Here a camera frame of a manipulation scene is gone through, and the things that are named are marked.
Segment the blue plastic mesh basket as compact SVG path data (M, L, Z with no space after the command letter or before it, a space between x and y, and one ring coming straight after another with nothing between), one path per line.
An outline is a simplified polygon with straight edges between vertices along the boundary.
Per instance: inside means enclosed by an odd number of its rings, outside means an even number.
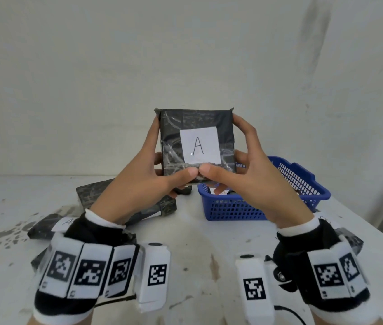
M319 202L330 199L330 191L319 184L315 175L300 164L277 156L269 156L269 159L311 211L316 210ZM208 221L266 220L261 210L250 206L231 189L215 195L206 184L199 184L197 188Z

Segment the person's left hand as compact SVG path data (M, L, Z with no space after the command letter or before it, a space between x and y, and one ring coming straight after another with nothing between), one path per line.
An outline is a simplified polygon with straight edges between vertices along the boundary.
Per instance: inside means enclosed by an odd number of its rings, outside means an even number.
M155 205L162 197L176 197L174 190L162 191L157 185L155 166L163 161L162 153L155 151L159 130L155 116L140 151L86 210L85 218L101 226L123 227L132 215Z

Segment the person's right hand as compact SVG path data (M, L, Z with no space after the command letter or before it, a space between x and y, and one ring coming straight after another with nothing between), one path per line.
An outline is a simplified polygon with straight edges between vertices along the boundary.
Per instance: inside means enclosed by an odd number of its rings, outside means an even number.
M255 162L240 162L246 166L244 191L237 193L280 229L302 225L313 219L313 213L263 151L256 129L236 114L233 114L233 124L244 134L247 151L257 154Z

